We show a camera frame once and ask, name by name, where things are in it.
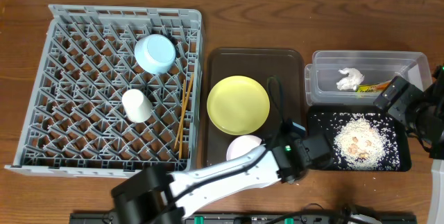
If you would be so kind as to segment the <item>yellow green snack wrapper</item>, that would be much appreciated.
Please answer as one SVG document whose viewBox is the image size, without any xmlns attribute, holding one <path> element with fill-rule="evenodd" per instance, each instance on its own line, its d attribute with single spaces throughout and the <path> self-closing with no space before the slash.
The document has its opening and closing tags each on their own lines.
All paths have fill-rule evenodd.
<svg viewBox="0 0 444 224">
<path fill-rule="evenodd" d="M 370 85 L 357 85 L 355 87 L 356 93 L 378 93 L 384 91 L 388 85 L 390 84 L 390 80 L 381 82 L 381 83 L 375 83 Z"/>
</svg>

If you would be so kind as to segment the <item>rice and nuts pile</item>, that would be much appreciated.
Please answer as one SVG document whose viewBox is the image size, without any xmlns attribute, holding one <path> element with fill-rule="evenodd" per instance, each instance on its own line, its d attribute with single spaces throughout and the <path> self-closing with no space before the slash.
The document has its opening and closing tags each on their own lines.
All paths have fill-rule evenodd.
<svg viewBox="0 0 444 224">
<path fill-rule="evenodd" d="M 400 152 L 395 122 L 381 113 L 311 113 L 307 123 L 313 133 L 323 133 L 332 144 L 330 170 L 398 171 Z"/>
</svg>

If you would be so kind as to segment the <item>white tissue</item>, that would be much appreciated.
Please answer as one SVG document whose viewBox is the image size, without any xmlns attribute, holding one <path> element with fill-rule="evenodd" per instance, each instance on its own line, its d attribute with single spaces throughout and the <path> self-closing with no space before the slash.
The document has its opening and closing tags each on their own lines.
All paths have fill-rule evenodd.
<svg viewBox="0 0 444 224">
<path fill-rule="evenodd" d="M 346 75 L 336 83 L 339 90 L 353 90 L 356 91 L 360 84 L 364 81 L 364 75 L 355 68 L 340 69 L 339 73 Z"/>
</svg>

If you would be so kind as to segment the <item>pink bowl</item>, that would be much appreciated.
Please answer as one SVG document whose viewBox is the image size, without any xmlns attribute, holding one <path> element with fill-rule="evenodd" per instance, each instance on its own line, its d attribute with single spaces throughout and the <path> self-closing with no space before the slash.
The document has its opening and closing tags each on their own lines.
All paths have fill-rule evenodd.
<svg viewBox="0 0 444 224">
<path fill-rule="evenodd" d="M 262 139 L 254 135 L 242 135 L 234 139 L 228 146 L 226 160 L 233 160 L 259 146 Z"/>
</svg>

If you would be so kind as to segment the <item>yellow plate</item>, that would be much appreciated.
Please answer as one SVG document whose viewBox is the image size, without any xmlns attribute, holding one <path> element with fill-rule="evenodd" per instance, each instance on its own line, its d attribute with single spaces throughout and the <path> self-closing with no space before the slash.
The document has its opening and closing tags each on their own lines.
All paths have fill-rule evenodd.
<svg viewBox="0 0 444 224">
<path fill-rule="evenodd" d="M 270 112 L 264 87 L 247 76 L 229 76 L 211 88 L 207 114 L 211 122 L 229 135 L 247 135 L 263 126 Z"/>
</svg>

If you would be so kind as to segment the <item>wooden chopstick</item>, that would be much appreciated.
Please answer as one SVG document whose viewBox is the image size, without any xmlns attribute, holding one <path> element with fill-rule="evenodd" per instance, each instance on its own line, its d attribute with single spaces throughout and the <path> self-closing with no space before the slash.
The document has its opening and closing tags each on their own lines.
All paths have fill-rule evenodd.
<svg viewBox="0 0 444 224">
<path fill-rule="evenodd" d="M 194 74 L 191 75 L 190 82 L 189 82 L 189 84 L 187 86 L 187 92 L 186 92 L 186 98 L 185 98 L 185 112 L 187 110 L 187 104 L 188 104 L 189 97 L 190 97 L 190 94 L 191 94 L 191 89 L 192 89 L 193 81 L 194 81 Z M 175 144 L 174 144 L 174 148 L 177 148 L 177 146 L 179 146 L 178 141 L 179 141 L 179 137 L 177 135 L 176 140 L 175 140 Z"/>
<path fill-rule="evenodd" d="M 181 122 L 179 125 L 179 150 L 178 150 L 178 159 L 182 159 L 182 140 L 183 140 L 183 121 L 184 121 L 184 115 L 185 115 L 185 98 L 186 98 L 186 89 L 187 89 L 187 80 L 184 79 L 183 81 L 183 91 L 182 91 L 182 107 L 181 107 Z"/>
</svg>

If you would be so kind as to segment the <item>white cup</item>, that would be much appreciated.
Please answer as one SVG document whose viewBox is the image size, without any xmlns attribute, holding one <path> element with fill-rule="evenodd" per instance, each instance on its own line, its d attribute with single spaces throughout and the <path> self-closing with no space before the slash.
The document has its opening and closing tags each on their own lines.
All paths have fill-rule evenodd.
<svg viewBox="0 0 444 224">
<path fill-rule="evenodd" d="M 138 89 L 127 90 L 122 96 L 122 104 L 128 119 L 133 123 L 145 122 L 152 115 L 152 103 Z"/>
</svg>

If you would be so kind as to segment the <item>light blue bowl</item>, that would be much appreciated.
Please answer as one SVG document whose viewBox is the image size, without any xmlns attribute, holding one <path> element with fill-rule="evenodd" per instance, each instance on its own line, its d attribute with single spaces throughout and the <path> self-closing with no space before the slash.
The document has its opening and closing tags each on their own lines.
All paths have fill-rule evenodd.
<svg viewBox="0 0 444 224">
<path fill-rule="evenodd" d="M 153 75 L 165 74 L 175 62 L 176 50 L 167 37 L 152 34 L 136 43 L 135 59 L 144 71 Z"/>
</svg>

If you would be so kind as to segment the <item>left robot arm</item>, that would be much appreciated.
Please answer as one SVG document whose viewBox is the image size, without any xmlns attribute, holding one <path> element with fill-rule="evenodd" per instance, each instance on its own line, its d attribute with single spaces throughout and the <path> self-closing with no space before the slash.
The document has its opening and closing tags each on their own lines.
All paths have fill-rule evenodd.
<svg viewBox="0 0 444 224">
<path fill-rule="evenodd" d="M 330 165 L 325 135 L 276 134 L 245 155 L 195 171 L 144 169 L 111 191 L 120 223 L 181 223 L 200 208 L 247 189 L 293 183 Z"/>
</svg>

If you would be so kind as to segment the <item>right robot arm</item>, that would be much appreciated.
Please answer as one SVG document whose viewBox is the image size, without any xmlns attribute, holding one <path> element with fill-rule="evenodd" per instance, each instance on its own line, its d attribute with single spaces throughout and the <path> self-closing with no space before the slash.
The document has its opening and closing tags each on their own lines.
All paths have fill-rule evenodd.
<svg viewBox="0 0 444 224">
<path fill-rule="evenodd" d="M 443 66 L 432 74 L 435 81 L 421 91 L 400 76 L 392 79 L 373 105 L 400 122 L 433 159 L 432 201 L 428 223 L 443 223 Z"/>
</svg>

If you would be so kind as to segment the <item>black waste tray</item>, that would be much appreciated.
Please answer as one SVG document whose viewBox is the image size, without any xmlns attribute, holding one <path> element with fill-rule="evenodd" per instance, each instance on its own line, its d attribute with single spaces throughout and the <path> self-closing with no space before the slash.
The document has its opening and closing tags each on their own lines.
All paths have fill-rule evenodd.
<svg viewBox="0 0 444 224">
<path fill-rule="evenodd" d="M 307 113 L 309 134 L 333 145 L 331 171 L 397 171 L 412 167 L 404 126 L 370 105 L 314 105 Z"/>
</svg>

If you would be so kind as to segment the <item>grey dishwasher rack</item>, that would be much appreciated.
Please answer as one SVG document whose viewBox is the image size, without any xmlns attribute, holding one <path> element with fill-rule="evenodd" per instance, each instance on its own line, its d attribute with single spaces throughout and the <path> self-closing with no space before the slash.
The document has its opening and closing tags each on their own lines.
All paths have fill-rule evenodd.
<svg viewBox="0 0 444 224">
<path fill-rule="evenodd" d="M 196 168 L 203 18 L 182 8 L 51 4 L 53 20 L 10 171 L 52 177 L 129 178 L 150 165 Z M 150 34 L 169 38 L 176 60 L 152 75 L 136 62 L 136 43 Z M 174 148 L 183 81 L 194 81 L 183 123 L 182 159 Z M 123 108 L 129 89 L 153 105 L 133 123 Z"/>
</svg>

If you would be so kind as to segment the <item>clear plastic bin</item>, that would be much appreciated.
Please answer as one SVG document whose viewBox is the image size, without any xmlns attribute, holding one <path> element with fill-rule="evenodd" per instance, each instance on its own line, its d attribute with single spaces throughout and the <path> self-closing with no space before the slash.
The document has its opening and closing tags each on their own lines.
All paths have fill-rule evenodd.
<svg viewBox="0 0 444 224">
<path fill-rule="evenodd" d="M 363 85 L 379 84 L 401 76 L 421 90 L 432 84 L 427 56 L 408 51 L 316 51 L 305 67 L 305 96 L 308 105 L 372 105 L 377 92 L 339 90 L 336 83 L 355 68 L 364 75 Z"/>
</svg>

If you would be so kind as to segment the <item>brown plastic tray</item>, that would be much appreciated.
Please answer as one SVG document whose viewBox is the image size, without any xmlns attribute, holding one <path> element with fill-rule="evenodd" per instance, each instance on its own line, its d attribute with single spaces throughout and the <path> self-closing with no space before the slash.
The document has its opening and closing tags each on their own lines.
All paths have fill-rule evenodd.
<svg viewBox="0 0 444 224">
<path fill-rule="evenodd" d="M 284 94 L 284 118 L 305 125 L 305 100 L 303 88 L 304 60 L 299 52 L 291 49 L 229 49 L 213 50 L 209 55 L 206 93 L 229 76 L 247 76 L 263 87 L 270 76 L 277 76 Z M 205 117 L 203 131 L 203 166 L 226 161 L 226 151 L 235 136 L 219 130 Z"/>
</svg>

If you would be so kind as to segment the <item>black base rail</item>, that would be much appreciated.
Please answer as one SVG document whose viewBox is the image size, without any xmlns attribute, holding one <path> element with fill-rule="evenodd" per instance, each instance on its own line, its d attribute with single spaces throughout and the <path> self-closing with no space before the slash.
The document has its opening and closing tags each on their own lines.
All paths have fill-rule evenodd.
<svg viewBox="0 0 444 224">
<path fill-rule="evenodd" d="M 186 218 L 182 223 L 184 224 L 234 224 L 234 223 L 250 223 L 250 224 L 265 224 L 278 215 L 260 214 L 260 215 L 245 215 L 245 214 L 197 214 Z M 73 213 L 70 214 L 69 224 L 118 224 L 119 221 L 114 212 L 105 214 L 94 213 Z M 321 216 L 302 216 L 286 218 L 280 221 L 285 223 L 309 223 L 309 224 L 330 224 L 340 223 L 328 217 Z M 382 224 L 417 224 L 417 218 L 414 215 L 397 215 L 397 216 L 383 216 L 380 220 Z"/>
</svg>

